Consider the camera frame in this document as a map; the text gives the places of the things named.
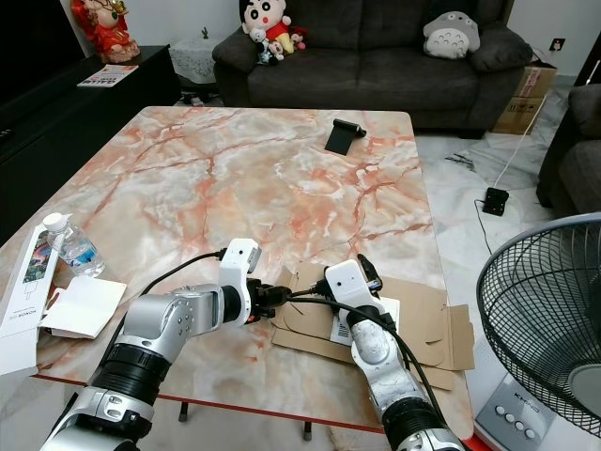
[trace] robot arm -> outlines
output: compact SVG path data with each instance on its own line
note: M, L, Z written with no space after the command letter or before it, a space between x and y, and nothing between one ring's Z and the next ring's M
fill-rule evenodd
M232 240L220 264L219 285L135 300L105 362L66 408L41 451L138 451L135 444L151 428L159 386L188 338L272 318L272 307L286 301L288 288L246 278L259 256L253 240ZM370 289L381 287L381 280L368 261L362 264L374 280L366 284L357 262L348 260L326 270L329 292L335 301L378 317L384 310ZM394 338L362 316L345 310L339 315L351 331L353 359L367 378L392 449L462 451L404 368Z

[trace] plastic bottle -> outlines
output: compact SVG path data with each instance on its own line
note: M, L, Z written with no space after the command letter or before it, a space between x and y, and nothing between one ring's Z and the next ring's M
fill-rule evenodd
M69 222L67 216L52 213L44 218L48 229L48 244L65 260L75 275L97 277L104 270L104 261L83 230Z

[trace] marble floor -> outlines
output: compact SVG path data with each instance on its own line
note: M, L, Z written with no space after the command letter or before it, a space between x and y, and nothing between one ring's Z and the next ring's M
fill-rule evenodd
M553 218L535 195L536 177L547 148L563 117L568 87L554 87L531 136L527 136L498 187L510 193L502 217L481 213L493 249L515 234ZM519 136L487 133L482 140L461 140L452 135L420 134L417 149L434 218L444 278L452 303L467 303L476 339L482 337L475 285L488 258L478 223L475 199L482 199L513 154ZM0 450L39 449L62 405L72 393L67 385L27 379L0 393ZM154 450L388 450L379 434L314 425L313 440L301 439L302 424L263 415L191 406L188 423L177 422L178 404L159 400L156 421L139 444ZM569 443L577 448L601 450L601 441L568 425ZM557 444L553 449L567 449Z

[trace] sofa armrest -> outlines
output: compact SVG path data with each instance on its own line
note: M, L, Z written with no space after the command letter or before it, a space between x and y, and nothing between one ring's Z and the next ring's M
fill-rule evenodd
M497 72L526 66L532 60L532 47L502 23L482 28L480 49L470 62L479 72Z
M601 138L601 85L575 87L569 103L580 133L587 138Z
M213 49L213 59L249 73L256 64L256 44L239 28Z

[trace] pink marble tabletop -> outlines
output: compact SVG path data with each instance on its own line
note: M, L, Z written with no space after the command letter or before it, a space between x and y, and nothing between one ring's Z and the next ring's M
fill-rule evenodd
M346 157L324 150L335 117L367 136ZM0 249L4 291L27 233L53 211L73 213L128 284L96 340L44 336L39 376L89 379L129 302L183 261L255 239L255 277L283 266L334 264L366 254L382 275L444 288L432 217L409 116L397 112L149 107L140 112ZM65 284L68 272L55 277ZM214 282L198 262L153 292ZM358 368L273 346L268 320L189 340L161 396L288 418L381 430ZM463 373L437 390L449 426L473 431Z

